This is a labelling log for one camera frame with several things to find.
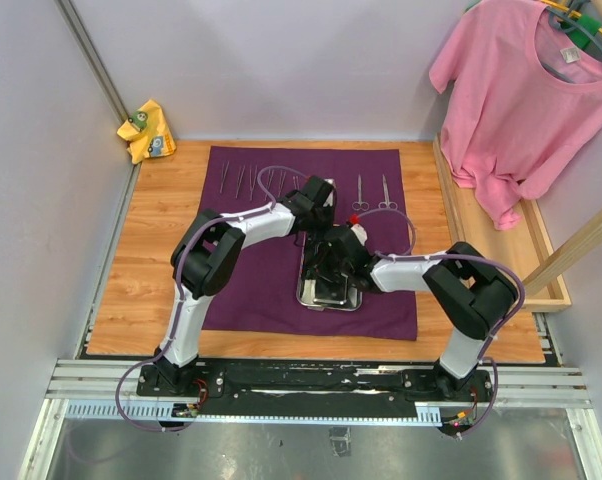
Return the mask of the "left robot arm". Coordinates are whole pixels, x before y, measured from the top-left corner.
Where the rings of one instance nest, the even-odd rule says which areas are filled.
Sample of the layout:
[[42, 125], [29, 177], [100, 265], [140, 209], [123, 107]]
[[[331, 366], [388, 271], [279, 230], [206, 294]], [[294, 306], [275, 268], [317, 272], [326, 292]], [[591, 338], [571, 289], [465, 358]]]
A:
[[198, 214], [175, 247], [171, 265], [174, 304], [153, 365], [171, 394], [195, 383], [202, 327], [214, 297], [229, 283], [243, 249], [261, 242], [328, 228], [334, 220], [335, 185], [311, 176], [265, 205], [236, 213], [207, 209]]

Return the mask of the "aluminium corner post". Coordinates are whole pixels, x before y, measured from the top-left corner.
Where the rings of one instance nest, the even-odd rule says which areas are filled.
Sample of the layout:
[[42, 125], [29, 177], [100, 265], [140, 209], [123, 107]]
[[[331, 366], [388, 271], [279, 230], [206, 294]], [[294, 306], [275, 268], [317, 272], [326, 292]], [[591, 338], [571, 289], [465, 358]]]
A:
[[87, 64], [92, 70], [117, 120], [123, 123], [128, 119], [128, 109], [124, 105], [95, 43], [75, 5], [71, 0], [54, 0], [55, 5], [72, 33]]

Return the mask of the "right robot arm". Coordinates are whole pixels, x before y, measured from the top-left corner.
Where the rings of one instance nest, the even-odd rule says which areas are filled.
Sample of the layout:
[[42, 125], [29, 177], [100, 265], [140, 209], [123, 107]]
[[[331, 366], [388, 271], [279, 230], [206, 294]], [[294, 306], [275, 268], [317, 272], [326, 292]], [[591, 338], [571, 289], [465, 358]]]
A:
[[423, 389], [455, 400], [500, 327], [521, 308], [525, 289], [505, 266], [467, 242], [430, 255], [371, 253], [359, 225], [331, 228], [318, 243], [314, 266], [331, 281], [343, 277], [361, 292], [427, 292], [452, 324], [444, 352]]

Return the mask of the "aluminium rail frame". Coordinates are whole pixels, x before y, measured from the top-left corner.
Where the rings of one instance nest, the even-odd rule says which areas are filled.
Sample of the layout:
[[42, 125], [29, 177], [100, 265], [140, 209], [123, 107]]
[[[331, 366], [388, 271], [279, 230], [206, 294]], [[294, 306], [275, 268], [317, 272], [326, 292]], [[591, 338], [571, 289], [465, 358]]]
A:
[[576, 368], [208, 358], [172, 391], [147, 360], [56, 363], [22, 479], [602, 479]]

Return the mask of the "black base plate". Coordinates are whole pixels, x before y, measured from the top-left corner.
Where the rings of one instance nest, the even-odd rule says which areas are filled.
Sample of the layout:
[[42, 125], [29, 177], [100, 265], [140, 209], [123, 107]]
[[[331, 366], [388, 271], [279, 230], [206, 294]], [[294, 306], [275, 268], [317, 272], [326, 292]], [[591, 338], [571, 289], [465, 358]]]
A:
[[420, 402], [475, 406], [493, 395], [493, 381], [481, 369], [453, 398], [429, 393], [423, 387], [432, 370], [431, 364], [208, 358], [197, 360], [183, 393], [170, 391], [154, 365], [142, 367], [136, 392], [202, 399], [208, 415], [355, 420], [410, 417]]

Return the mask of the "wooden tray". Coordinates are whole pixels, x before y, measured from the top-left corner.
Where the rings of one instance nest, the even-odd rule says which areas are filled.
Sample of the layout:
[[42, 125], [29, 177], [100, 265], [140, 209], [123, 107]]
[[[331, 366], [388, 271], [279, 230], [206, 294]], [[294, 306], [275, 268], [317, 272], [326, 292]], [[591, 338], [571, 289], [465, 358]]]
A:
[[509, 230], [497, 230], [474, 191], [454, 181], [439, 137], [433, 142], [433, 151], [451, 239], [471, 244], [484, 257], [509, 267], [526, 281], [554, 253], [537, 203], [519, 201], [515, 206], [515, 212], [521, 215], [518, 224]]

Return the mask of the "purple surgical wrap cloth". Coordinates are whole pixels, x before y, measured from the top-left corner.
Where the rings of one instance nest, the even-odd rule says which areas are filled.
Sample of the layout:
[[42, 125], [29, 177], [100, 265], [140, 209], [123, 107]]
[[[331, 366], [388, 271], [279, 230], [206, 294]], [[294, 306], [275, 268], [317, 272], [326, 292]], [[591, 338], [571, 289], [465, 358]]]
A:
[[[225, 189], [219, 194], [222, 165], [230, 161]], [[237, 173], [246, 166], [243, 185], [235, 199]], [[344, 223], [353, 213], [357, 176], [363, 181], [363, 198], [373, 210], [361, 221], [370, 252], [401, 254], [407, 251], [409, 228], [403, 213], [400, 153], [397, 150], [303, 150], [214, 146], [210, 150], [201, 209], [233, 213], [265, 204], [256, 183], [249, 201], [249, 168], [257, 166], [265, 186], [274, 170], [272, 193], [278, 194], [282, 171], [287, 172], [282, 194], [293, 189], [293, 173], [317, 175], [336, 183], [336, 221]], [[382, 175], [397, 210], [380, 209]], [[293, 237], [271, 239], [244, 249], [229, 283], [215, 297], [206, 315], [207, 330], [257, 331], [317, 336], [365, 336], [413, 341], [417, 337], [417, 302], [413, 292], [366, 293], [353, 312], [310, 310], [298, 303], [296, 287], [301, 249]]]

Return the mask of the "white gauze pad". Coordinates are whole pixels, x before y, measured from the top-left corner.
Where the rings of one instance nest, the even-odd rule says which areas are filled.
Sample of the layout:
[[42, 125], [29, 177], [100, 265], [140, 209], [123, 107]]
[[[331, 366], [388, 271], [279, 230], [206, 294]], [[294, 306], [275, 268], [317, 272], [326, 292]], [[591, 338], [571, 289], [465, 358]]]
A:
[[306, 303], [313, 303], [315, 301], [316, 293], [316, 281], [305, 280], [303, 283], [302, 300]]

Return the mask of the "steel instrument tray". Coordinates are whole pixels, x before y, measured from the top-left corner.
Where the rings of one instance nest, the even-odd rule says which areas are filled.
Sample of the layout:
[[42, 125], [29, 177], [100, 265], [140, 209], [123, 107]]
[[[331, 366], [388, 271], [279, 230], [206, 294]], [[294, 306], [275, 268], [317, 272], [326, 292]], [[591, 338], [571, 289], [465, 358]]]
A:
[[[316, 235], [304, 233], [302, 236], [299, 275], [296, 287], [296, 299], [299, 304], [317, 311], [336, 310], [353, 312], [363, 302], [363, 294], [344, 275], [329, 277], [317, 271], [319, 239]], [[315, 301], [306, 303], [302, 300], [305, 280], [316, 281]]]

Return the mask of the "steel scissors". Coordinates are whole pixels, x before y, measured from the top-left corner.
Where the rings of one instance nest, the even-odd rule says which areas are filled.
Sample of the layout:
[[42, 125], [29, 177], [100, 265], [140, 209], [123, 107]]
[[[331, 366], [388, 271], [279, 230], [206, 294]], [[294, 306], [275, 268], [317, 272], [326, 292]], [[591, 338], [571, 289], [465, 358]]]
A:
[[398, 204], [390, 198], [389, 186], [385, 175], [382, 175], [382, 190], [383, 199], [378, 204], [378, 207], [380, 209], [397, 210]]
[[363, 198], [363, 181], [361, 175], [357, 176], [357, 196], [352, 203], [352, 209], [355, 212], [365, 212], [369, 210], [369, 203]]

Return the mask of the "green hanger clip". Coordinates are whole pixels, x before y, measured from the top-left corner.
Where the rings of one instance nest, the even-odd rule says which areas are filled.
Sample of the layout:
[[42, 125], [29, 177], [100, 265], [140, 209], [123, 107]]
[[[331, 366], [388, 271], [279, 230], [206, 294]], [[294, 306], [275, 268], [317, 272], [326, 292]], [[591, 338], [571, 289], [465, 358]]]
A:
[[585, 50], [591, 43], [587, 34], [595, 37], [601, 27], [601, 22], [586, 14], [582, 14], [579, 18], [576, 18], [576, 22], [581, 26], [581, 29], [575, 28], [569, 33], [569, 37], [575, 46], [581, 50]]

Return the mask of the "yellow paper bag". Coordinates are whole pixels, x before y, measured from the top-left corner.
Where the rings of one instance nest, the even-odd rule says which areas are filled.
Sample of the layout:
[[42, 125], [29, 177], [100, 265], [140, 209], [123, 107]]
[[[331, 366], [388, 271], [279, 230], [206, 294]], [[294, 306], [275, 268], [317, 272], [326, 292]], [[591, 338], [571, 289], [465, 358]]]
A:
[[117, 135], [127, 143], [133, 165], [170, 156], [176, 150], [163, 109], [154, 99], [135, 110], [118, 128]]

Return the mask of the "pink t-shirt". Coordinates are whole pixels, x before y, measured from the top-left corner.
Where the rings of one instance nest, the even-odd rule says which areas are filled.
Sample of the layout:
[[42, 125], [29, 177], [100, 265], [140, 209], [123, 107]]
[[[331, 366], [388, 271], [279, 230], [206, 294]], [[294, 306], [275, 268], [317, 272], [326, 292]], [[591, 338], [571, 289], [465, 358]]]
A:
[[602, 128], [602, 62], [550, 25], [538, 1], [481, 1], [460, 18], [429, 78], [452, 91], [441, 150], [498, 230], [520, 220]]

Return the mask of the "wooden beam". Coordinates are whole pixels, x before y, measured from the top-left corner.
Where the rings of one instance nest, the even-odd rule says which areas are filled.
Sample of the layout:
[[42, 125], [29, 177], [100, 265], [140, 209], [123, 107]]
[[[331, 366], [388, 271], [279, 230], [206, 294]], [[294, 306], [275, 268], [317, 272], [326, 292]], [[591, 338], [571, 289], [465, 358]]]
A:
[[601, 243], [602, 209], [525, 278], [526, 295], [535, 295], [547, 287]]

